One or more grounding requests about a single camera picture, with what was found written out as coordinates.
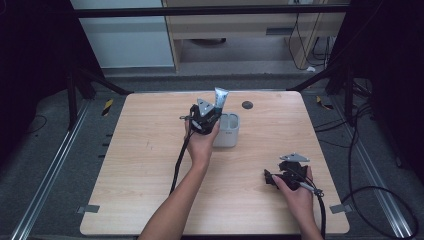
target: wooden table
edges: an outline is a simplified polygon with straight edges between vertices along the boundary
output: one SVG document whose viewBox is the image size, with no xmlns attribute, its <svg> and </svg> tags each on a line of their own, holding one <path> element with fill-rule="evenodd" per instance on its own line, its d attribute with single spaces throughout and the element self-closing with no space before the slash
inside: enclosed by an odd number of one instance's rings
<svg viewBox="0 0 424 240">
<path fill-rule="evenodd" d="M 183 144 L 184 123 L 197 98 L 214 102 L 214 92 L 141 93 L 127 97 L 81 223 L 85 235 L 138 235 L 166 199 Z M 252 109 L 242 103 L 250 101 Z M 230 92 L 224 112 L 240 117 L 238 143 L 215 148 L 191 210 L 185 235 L 296 234 L 298 228 L 282 194 L 265 184 L 263 171 L 278 173 L 281 155 L 308 157 L 314 182 L 324 191 L 327 233 L 349 230 L 333 180 L 298 92 Z M 179 180 L 190 167 L 186 153 Z M 316 222 L 321 215 L 314 199 Z"/>
</svg>

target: gray floor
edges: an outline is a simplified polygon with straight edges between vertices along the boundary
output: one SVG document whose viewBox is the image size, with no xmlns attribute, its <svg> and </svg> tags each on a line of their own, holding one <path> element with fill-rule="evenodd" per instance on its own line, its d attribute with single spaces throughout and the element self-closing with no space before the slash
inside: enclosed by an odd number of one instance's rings
<svg viewBox="0 0 424 240">
<path fill-rule="evenodd" d="M 310 59 L 314 62 L 322 62 L 314 60 L 312 56 Z M 177 73 L 154 72 L 149 69 L 142 77 L 123 78 L 112 74 L 108 79 L 125 89 L 136 92 L 211 90 L 215 86 L 230 91 L 283 90 L 315 74 L 296 68 L 287 47 L 279 37 L 227 39 L 226 43 L 218 45 L 210 42 L 186 41 L 181 60 L 181 69 Z M 77 209 L 88 203 L 102 165 L 103 155 L 107 151 L 109 134 L 114 131 L 125 101 L 125 96 L 111 92 L 96 83 L 93 85 L 97 90 L 96 98 L 91 101 L 79 99 L 79 107 L 88 106 L 84 121 L 63 165 L 60 166 L 58 175 L 54 177 L 54 183 L 48 189 L 42 208 L 39 212 L 35 212 L 36 219 L 30 224 L 29 239 L 134 238 L 134 236 L 86 237 L 79 232 L 83 215 L 77 213 Z M 323 92 L 324 86 L 325 80 L 302 92 L 314 126 L 337 121 L 343 116 L 339 112 L 342 109 L 339 105 L 343 101 L 343 92 L 328 97 Z M 316 96 L 328 99 L 335 109 L 329 110 L 317 104 Z M 13 231 L 17 229 L 28 206 L 31 205 L 33 196 L 43 182 L 60 144 L 66 137 L 68 125 L 66 99 L 66 92 L 63 91 L 39 103 L 38 116 L 29 129 L 31 133 L 25 136 L 20 147 L 14 152 L 13 165 L 1 173 L 0 239 L 9 239 Z M 109 99 L 114 101 L 112 108 L 108 116 L 101 116 L 104 104 Z M 355 104 L 358 107 L 365 102 L 363 98 L 355 98 Z M 343 198 L 349 193 L 348 172 L 351 169 L 351 181 L 354 188 L 376 183 L 388 188 L 401 196 L 422 222 L 424 220 L 423 185 L 411 169 L 396 166 L 394 153 L 381 133 L 378 123 L 373 120 L 372 113 L 358 120 L 360 140 L 353 148 L 350 162 L 348 146 L 351 142 L 352 130 L 347 125 L 342 125 L 331 131 L 317 133 L 339 196 Z M 408 229 L 408 227 L 413 229 L 413 221 L 408 212 L 398 201 L 391 203 L 391 199 L 391 195 L 380 196 L 380 192 L 374 190 L 356 194 L 357 209 L 347 213 L 350 231 L 342 236 L 328 236 L 328 239 L 388 239 L 369 227 L 359 217 L 358 211 L 362 212 L 372 224 L 390 235 L 394 234 L 393 229 L 396 226 L 400 226 L 401 229 Z M 351 200 L 346 201 L 346 204 L 352 205 Z M 416 239 L 424 239 L 423 237 L 420 233 Z M 239 239 L 284 238 L 282 236 L 243 236 Z"/>
</svg>

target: metal bar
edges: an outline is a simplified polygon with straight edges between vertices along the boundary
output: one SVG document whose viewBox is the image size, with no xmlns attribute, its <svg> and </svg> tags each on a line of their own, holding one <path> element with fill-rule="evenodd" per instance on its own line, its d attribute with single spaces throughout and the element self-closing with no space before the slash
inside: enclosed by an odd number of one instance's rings
<svg viewBox="0 0 424 240">
<path fill-rule="evenodd" d="M 88 106 L 89 101 L 85 101 L 81 106 L 79 118 L 76 121 L 74 128 L 72 130 L 68 130 L 36 194 L 34 195 L 21 221 L 13 231 L 11 237 L 12 240 L 25 240 L 28 237 L 38 217 L 38 214 L 43 208 L 44 202 L 49 195 L 50 189 L 52 188 L 63 163 L 65 162 L 65 158 L 68 155 L 69 149 L 71 148 L 82 125 L 82 122 L 87 113 Z"/>
<path fill-rule="evenodd" d="M 305 4 L 305 5 L 244 5 L 244 6 L 194 6 L 194 7 L 156 7 L 120 9 L 75 9 L 74 11 L 55 11 L 51 14 L 77 18 L 112 17 L 152 17 L 185 15 L 229 15 L 229 14 L 271 14 L 271 13 L 337 13 L 367 11 L 370 6 L 351 6 L 350 4 Z"/>
<path fill-rule="evenodd" d="M 330 96 L 330 98 L 334 103 L 334 107 L 338 111 L 339 115 L 344 117 L 341 107 L 342 104 L 336 97 Z M 353 138 L 352 127 L 350 127 L 350 125 L 347 123 L 345 124 L 345 127 L 349 136 Z M 360 138 L 355 145 L 355 149 L 358 153 L 358 159 L 362 165 L 362 168 L 364 169 L 368 181 L 374 186 L 387 188 L 386 183 L 378 173 L 377 168 L 374 166 L 372 159 L 368 155 L 368 152 Z M 389 193 L 381 192 L 378 190 L 375 191 L 375 194 L 396 236 L 401 238 L 411 236 L 411 229 L 409 228 L 409 225 L 406 222 L 393 196 Z"/>
</svg>

